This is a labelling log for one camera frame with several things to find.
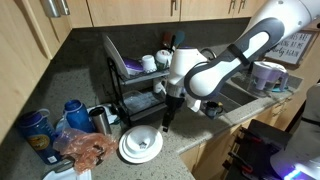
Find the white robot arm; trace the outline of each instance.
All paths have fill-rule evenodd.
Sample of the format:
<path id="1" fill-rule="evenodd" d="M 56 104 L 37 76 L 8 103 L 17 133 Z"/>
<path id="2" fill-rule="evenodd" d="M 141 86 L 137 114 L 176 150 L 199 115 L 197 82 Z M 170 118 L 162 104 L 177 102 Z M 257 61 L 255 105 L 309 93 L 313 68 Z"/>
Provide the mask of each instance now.
<path id="1" fill-rule="evenodd" d="M 242 36 L 214 61 L 207 62 L 197 49 L 177 49 L 168 77 L 163 130 L 168 131 L 186 93 L 198 100 L 211 99 L 227 79 L 250 64 L 249 58 L 265 53 L 319 16 L 320 0 L 268 0 Z"/>

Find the granite countertop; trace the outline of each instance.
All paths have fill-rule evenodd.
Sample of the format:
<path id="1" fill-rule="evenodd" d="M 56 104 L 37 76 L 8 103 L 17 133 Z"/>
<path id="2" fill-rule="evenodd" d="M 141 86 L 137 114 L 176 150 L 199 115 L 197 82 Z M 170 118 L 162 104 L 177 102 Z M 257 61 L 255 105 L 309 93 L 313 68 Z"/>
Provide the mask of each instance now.
<path id="1" fill-rule="evenodd" d="M 184 106 L 176 113 L 168 133 L 162 131 L 163 115 L 155 115 L 150 125 L 162 134 L 161 152 L 154 159 L 142 164 L 128 163 L 122 159 L 119 152 L 114 153 L 108 160 L 92 170 L 92 179 L 194 179 L 179 154 L 293 95 L 301 82 L 301 79 L 300 81 L 297 79 L 293 78 L 289 81 L 294 88 L 289 84 L 289 89 L 285 92 L 271 93 L 270 97 L 258 98 L 214 120 L 201 111 L 193 112 L 184 103 Z M 120 139 L 122 135 L 120 125 L 112 125 L 111 128 L 113 135 Z"/>

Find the tile backsplash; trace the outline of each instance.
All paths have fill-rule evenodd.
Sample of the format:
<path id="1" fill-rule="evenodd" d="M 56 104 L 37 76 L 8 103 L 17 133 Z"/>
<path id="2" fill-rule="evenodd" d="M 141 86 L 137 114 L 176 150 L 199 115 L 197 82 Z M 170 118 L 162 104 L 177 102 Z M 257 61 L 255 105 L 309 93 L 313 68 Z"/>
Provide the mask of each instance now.
<path id="1" fill-rule="evenodd" d="M 87 107 L 114 100 L 101 32 L 108 34 L 122 56 L 139 59 L 154 55 L 162 48 L 164 32 L 185 32 L 181 46 L 210 48 L 220 54 L 235 41 L 249 22 L 244 19 L 161 23 L 104 28 L 74 29 L 51 61 L 21 113 L 47 108 L 49 120 L 55 124 L 62 116 L 64 103 L 79 99 Z M 152 86 L 151 82 L 127 86 L 124 91 Z M 0 174 L 4 179 L 28 175 L 39 179 L 43 163 L 13 127 L 0 146 Z"/>

